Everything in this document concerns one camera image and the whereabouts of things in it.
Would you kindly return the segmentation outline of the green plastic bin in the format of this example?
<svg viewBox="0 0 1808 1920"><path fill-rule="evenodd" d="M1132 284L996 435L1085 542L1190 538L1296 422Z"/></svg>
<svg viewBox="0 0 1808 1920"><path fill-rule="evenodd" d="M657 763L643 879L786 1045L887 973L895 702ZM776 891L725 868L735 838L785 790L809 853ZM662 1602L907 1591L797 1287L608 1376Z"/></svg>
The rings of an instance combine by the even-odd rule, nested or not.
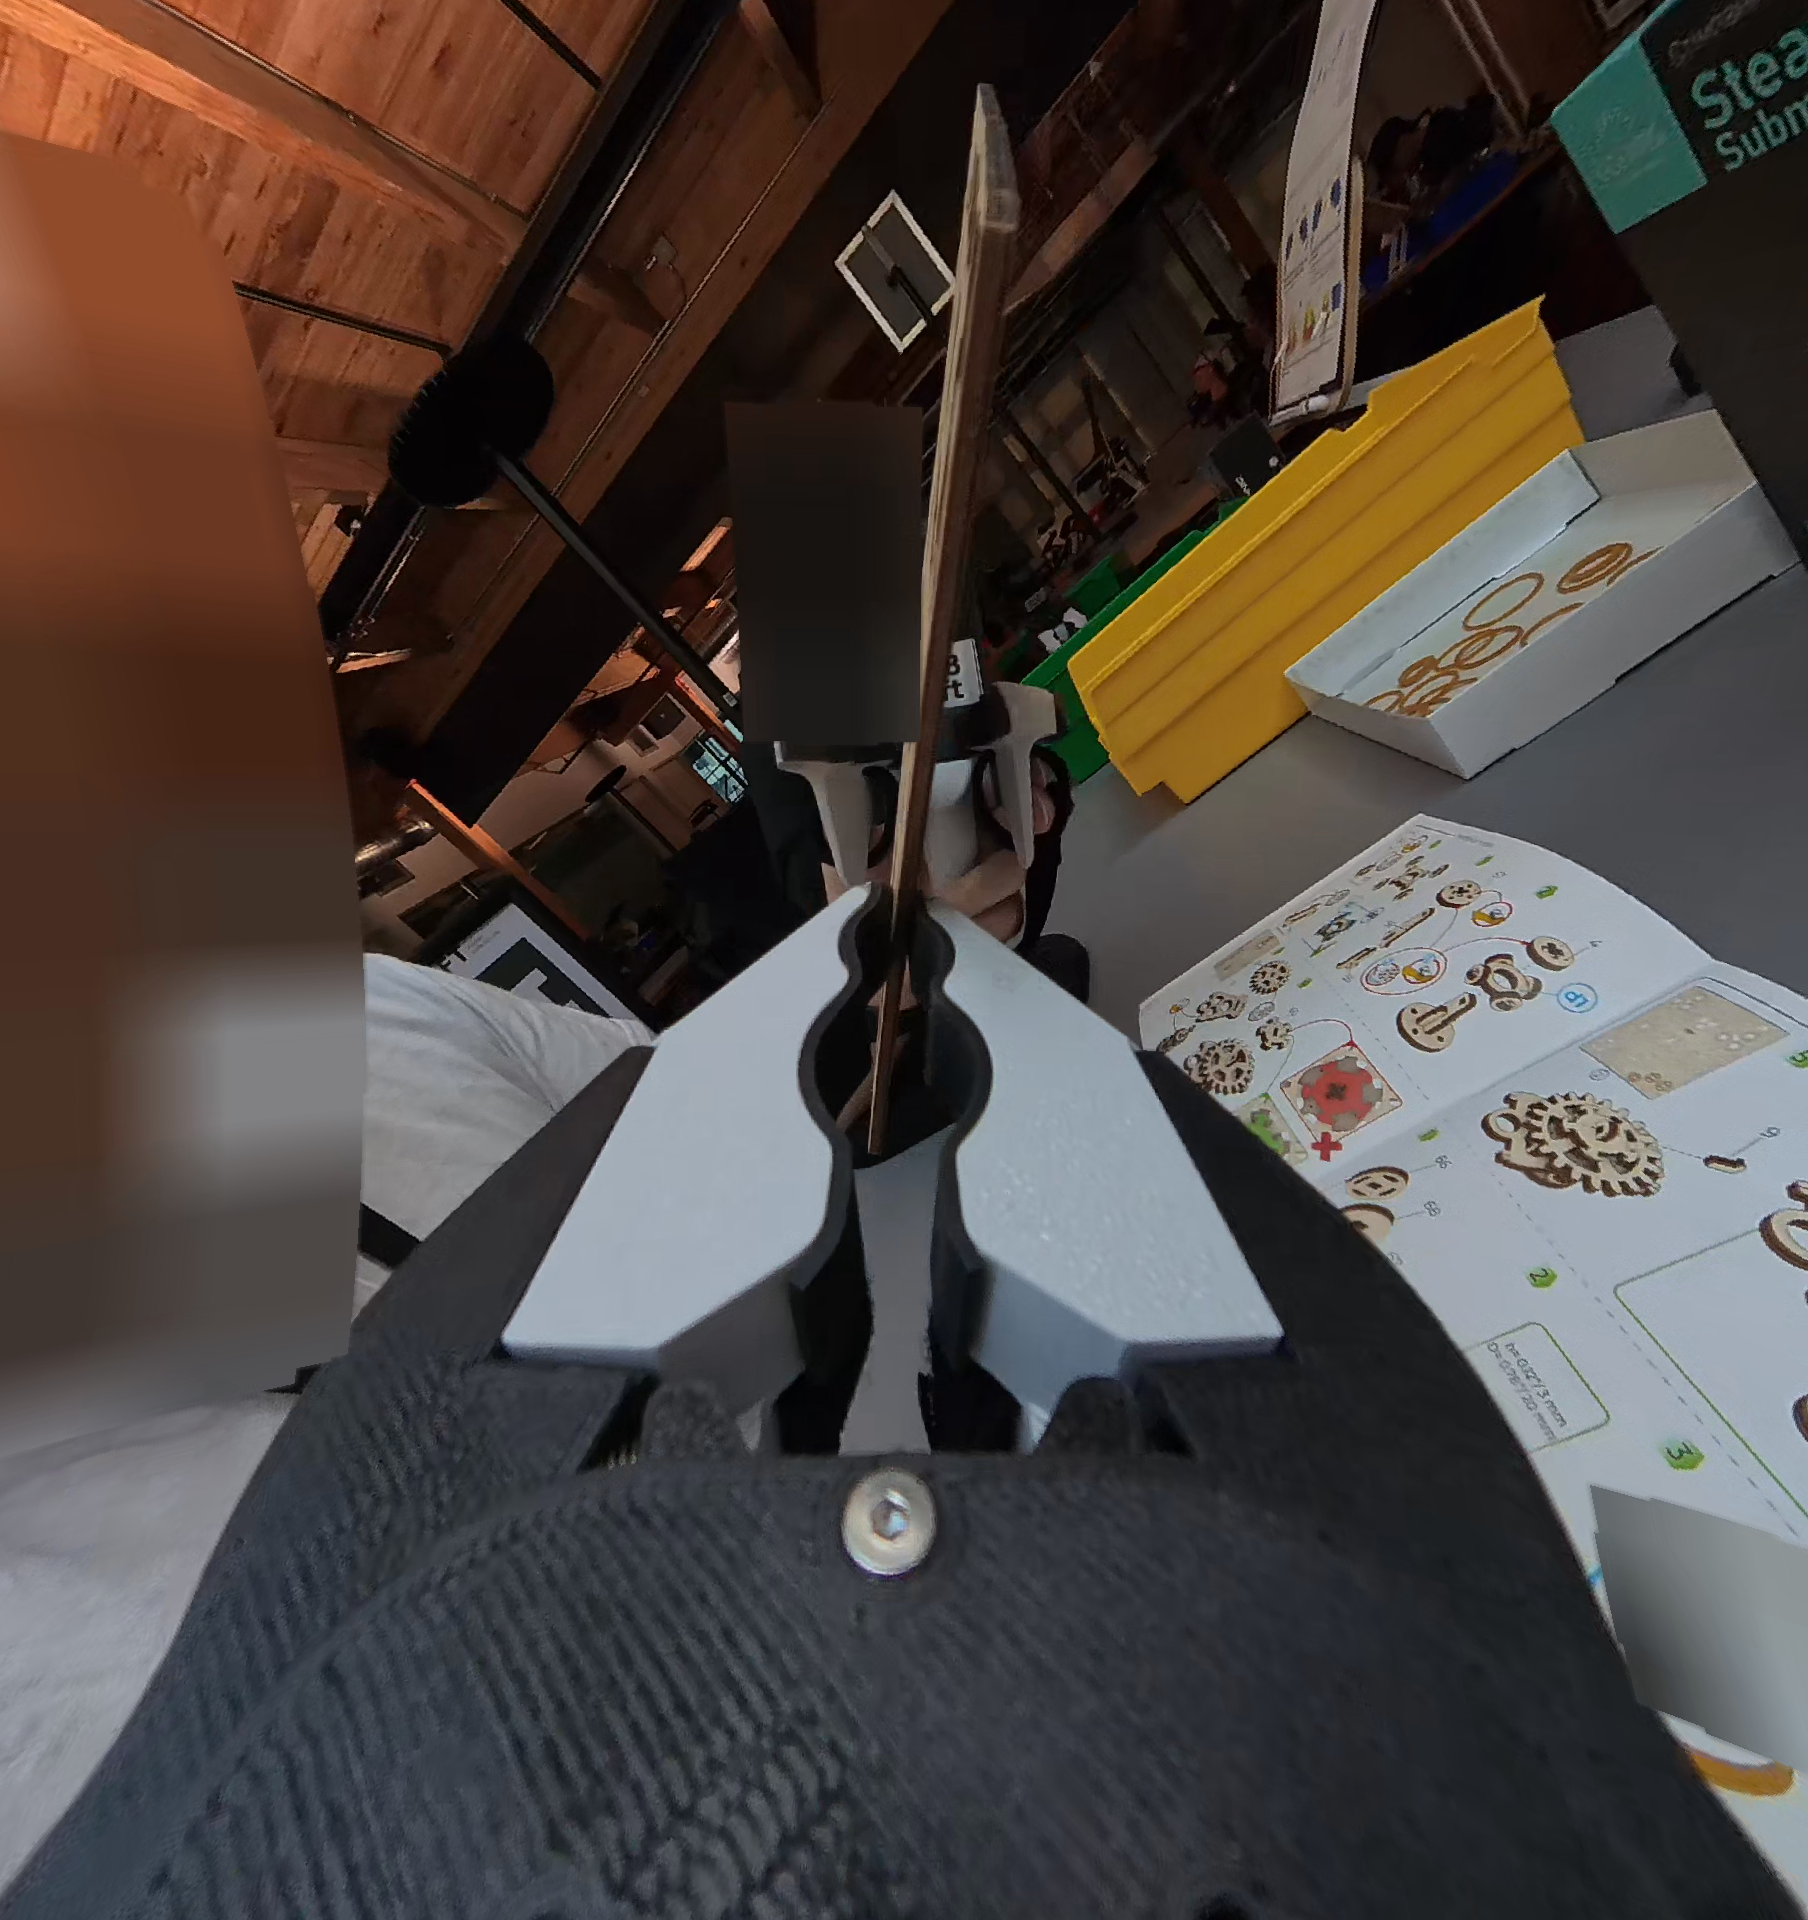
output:
<svg viewBox="0 0 1808 1920"><path fill-rule="evenodd" d="M1039 630L1018 635L992 664L996 679L1039 685L1059 702L1059 733L1041 743L1059 780L1080 786L1107 768L1107 748L1085 718L1083 693L1073 685L1073 656L1107 630L1132 602L1156 586L1185 552L1193 552L1209 535L1216 535L1247 499L1224 499L1215 514L1198 516L1153 565L1146 565L1128 586L1117 586L1093 610L1065 602L1061 638L1051 647Z"/></svg>

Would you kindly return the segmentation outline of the assembly instruction booklet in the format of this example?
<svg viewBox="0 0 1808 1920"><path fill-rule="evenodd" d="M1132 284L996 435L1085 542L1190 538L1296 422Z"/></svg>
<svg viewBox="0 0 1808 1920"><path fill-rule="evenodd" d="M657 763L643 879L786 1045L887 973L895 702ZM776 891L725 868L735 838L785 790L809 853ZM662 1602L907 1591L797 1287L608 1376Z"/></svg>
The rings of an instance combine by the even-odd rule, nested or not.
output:
<svg viewBox="0 0 1808 1920"><path fill-rule="evenodd" d="M1591 1488L1808 1549L1808 1002L1412 817L1139 1004L1416 1282L1602 1596Z"/></svg>

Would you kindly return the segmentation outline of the pile of tan rubber bands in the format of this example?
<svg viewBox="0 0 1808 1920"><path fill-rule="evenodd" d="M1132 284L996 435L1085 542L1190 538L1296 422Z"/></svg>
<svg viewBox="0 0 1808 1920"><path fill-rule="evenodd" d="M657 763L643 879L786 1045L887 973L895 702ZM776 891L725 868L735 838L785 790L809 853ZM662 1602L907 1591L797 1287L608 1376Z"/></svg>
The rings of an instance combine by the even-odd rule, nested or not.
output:
<svg viewBox="0 0 1808 1920"><path fill-rule="evenodd" d="M1595 608L1601 596L1652 556L1659 556L1659 546L1544 546L1523 571L1481 586L1477 599L1435 620L1431 630L1384 661L1361 706L1403 718L1440 714L1467 685L1485 679L1509 656L1523 656L1544 630Z"/></svg>

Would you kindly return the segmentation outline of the black model kit box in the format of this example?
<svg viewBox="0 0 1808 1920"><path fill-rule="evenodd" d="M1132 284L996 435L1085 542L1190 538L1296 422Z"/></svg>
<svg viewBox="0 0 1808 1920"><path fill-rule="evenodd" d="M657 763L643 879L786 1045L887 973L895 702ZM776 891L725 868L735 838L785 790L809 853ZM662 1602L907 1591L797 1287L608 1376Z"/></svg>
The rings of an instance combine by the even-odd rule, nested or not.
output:
<svg viewBox="0 0 1808 1920"><path fill-rule="evenodd" d="M1671 0L1552 110L1808 571L1808 0Z"/></svg>

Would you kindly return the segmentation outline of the person's left hand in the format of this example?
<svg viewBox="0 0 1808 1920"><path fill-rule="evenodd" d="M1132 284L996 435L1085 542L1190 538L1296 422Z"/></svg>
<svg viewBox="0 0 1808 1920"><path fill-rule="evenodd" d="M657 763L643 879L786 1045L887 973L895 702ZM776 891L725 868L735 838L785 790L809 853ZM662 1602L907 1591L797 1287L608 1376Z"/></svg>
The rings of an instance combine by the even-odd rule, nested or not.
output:
<svg viewBox="0 0 1808 1920"><path fill-rule="evenodd" d="M1018 856L1007 811L996 802L970 802L975 856L962 875L925 886L930 898L968 913L992 940L1024 951L1041 940L1051 904L1061 875L1061 838L1070 825L1070 784L1055 780L1051 763L1034 768L1034 853Z"/></svg>

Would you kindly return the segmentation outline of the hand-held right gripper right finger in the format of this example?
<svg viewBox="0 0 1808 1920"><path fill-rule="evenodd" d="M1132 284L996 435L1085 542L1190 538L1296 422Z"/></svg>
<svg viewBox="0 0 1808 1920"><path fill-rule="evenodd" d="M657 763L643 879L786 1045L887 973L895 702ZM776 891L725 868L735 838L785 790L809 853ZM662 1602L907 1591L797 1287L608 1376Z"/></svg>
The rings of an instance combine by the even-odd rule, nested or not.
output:
<svg viewBox="0 0 1808 1920"><path fill-rule="evenodd" d="M933 905L914 951L930 1199L920 1406L933 1451L1018 1451L1080 1380L1266 1358L1284 1327L1146 1053Z"/></svg>

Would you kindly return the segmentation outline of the black round ceiling fixture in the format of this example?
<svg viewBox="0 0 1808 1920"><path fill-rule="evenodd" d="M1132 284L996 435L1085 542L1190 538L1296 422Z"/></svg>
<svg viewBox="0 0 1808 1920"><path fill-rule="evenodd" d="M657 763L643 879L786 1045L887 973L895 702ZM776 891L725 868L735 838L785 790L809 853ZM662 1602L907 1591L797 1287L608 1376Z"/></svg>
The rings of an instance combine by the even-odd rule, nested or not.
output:
<svg viewBox="0 0 1808 1920"><path fill-rule="evenodd" d="M531 470L531 450L555 415L555 367L520 335L478 341L441 362L420 387L389 435L389 478L424 509L469 509L494 484L509 484L533 516L616 596L616 602L663 647L682 676L725 721L744 721L744 698L696 656L692 638L643 599L628 575L587 538L578 516Z"/></svg>

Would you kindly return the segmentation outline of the wooden laser-cut parts sheet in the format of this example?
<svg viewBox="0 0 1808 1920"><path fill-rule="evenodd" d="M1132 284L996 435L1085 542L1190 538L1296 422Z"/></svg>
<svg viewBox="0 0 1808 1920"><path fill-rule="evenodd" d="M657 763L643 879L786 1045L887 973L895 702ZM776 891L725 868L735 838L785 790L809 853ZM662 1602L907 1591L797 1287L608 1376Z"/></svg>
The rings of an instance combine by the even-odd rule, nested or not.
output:
<svg viewBox="0 0 1808 1920"><path fill-rule="evenodd" d="M878 994L878 1033L871 1068L871 1152L887 1147L895 1053L907 998L907 956L925 891L925 817L933 786L933 748L945 721L945 685L953 638L960 635L960 602L968 583L968 548L975 521L975 486L992 417L992 387L1006 335L1006 290L1018 258L1023 185L1014 136L996 90L985 80L970 110L962 233L954 258L954 300L945 351L933 486L925 509L921 548L921 671L920 671L920 733L902 749L895 848L888 848L888 935L887 982Z"/></svg>

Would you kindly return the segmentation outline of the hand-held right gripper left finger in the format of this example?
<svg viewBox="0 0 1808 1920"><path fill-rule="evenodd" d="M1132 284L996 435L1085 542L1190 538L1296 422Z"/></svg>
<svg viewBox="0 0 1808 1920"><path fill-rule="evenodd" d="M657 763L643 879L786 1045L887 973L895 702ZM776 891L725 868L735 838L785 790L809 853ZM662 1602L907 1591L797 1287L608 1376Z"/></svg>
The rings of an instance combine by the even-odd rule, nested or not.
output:
<svg viewBox="0 0 1808 1920"><path fill-rule="evenodd" d="M842 1446L871 1280L826 1073L862 1078L880 935L887 891L852 886L650 1041L509 1358L711 1385L780 1451Z"/></svg>

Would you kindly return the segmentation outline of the white framed hanging panel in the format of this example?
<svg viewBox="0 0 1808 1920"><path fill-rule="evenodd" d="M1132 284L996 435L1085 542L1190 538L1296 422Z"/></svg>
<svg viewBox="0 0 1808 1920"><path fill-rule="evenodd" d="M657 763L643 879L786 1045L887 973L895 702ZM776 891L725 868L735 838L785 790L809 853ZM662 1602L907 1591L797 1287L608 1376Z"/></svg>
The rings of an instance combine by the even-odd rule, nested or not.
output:
<svg viewBox="0 0 1808 1920"><path fill-rule="evenodd" d="M900 191L845 241L835 271L900 351L914 350L954 297L953 265Z"/></svg>

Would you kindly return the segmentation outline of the wooden stand with paper sheet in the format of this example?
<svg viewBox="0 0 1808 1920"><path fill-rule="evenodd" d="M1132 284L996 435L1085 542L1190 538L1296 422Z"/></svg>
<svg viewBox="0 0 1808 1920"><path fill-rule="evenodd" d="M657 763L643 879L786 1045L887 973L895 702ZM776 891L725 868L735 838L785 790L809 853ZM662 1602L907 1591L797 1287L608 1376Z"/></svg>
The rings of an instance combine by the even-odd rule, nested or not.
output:
<svg viewBox="0 0 1808 1920"><path fill-rule="evenodd" d="M1325 0L1284 180L1270 430L1330 417L1358 382L1361 207L1358 84L1372 0Z"/></svg>

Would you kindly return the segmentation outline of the black white marker board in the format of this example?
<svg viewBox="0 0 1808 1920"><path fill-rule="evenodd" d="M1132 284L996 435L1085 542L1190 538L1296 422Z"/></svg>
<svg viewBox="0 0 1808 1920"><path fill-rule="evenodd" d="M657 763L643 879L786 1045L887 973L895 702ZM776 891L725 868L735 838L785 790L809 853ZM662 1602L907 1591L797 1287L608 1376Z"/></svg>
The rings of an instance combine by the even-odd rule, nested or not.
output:
<svg viewBox="0 0 1808 1920"><path fill-rule="evenodd" d="M647 1031L647 1016L628 1004L581 951L533 918L520 904L502 904L485 924L457 935L435 961L440 973L457 973L502 987L509 998L565 1004L608 1021L636 1021Z"/></svg>

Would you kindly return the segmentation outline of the yellow plastic bin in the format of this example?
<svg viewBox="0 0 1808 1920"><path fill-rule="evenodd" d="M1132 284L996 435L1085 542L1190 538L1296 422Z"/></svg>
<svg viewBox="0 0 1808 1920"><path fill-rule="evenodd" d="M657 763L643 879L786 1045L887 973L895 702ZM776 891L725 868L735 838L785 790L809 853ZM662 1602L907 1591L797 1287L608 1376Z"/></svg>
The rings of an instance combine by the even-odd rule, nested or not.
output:
<svg viewBox="0 0 1808 1920"><path fill-rule="evenodd" d="M1107 763L1198 799L1305 718L1290 664L1580 443L1540 300L1381 382L1083 638Z"/></svg>

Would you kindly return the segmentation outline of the white cardboard tray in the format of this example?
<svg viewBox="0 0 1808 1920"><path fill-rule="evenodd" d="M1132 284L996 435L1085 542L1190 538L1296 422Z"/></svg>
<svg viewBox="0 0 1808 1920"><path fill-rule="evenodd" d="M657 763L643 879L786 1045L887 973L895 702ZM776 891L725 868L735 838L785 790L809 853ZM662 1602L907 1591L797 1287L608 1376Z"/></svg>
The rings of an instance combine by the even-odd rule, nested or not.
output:
<svg viewBox="0 0 1808 1920"><path fill-rule="evenodd" d="M1544 546L1635 542L1635 565L1431 718L1367 708L1384 661ZM1552 731L1714 610L1796 565L1716 410L1580 443L1289 669L1308 714L1474 780Z"/></svg>

